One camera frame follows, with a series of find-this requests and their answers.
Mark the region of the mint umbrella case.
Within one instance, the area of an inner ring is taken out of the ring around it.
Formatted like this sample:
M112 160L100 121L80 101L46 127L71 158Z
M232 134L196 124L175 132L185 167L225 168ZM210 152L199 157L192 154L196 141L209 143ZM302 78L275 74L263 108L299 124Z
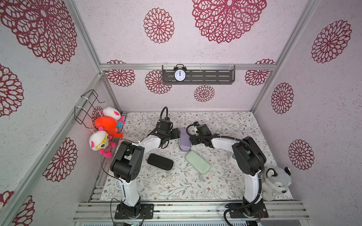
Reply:
M185 159L202 175L207 174L211 169L211 165L194 151L189 151Z

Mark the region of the black umbrella case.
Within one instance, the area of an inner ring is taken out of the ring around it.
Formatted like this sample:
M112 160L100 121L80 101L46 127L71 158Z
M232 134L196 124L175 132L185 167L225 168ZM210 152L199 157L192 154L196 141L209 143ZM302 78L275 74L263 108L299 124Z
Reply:
M163 156L151 153L147 163L162 170L170 171L173 168L173 161Z

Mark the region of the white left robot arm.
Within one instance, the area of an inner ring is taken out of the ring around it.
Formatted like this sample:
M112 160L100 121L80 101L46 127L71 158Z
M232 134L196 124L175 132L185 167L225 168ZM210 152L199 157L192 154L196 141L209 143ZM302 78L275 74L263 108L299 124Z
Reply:
M123 141L120 144L110 165L110 170L123 186L123 203L126 206L133 208L140 201L135 180L141 170L144 154L179 137L179 129L174 129L170 118L166 117L159 119L156 128L142 141L138 143Z

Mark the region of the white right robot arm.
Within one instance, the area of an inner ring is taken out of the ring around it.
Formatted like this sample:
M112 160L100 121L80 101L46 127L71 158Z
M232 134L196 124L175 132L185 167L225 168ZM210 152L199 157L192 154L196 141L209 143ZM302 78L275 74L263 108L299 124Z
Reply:
M206 147L232 152L230 159L245 174L244 200L250 206L261 201L262 175L265 171L266 157L252 137L234 138L212 134L206 124L195 122L186 128L192 145L204 144Z

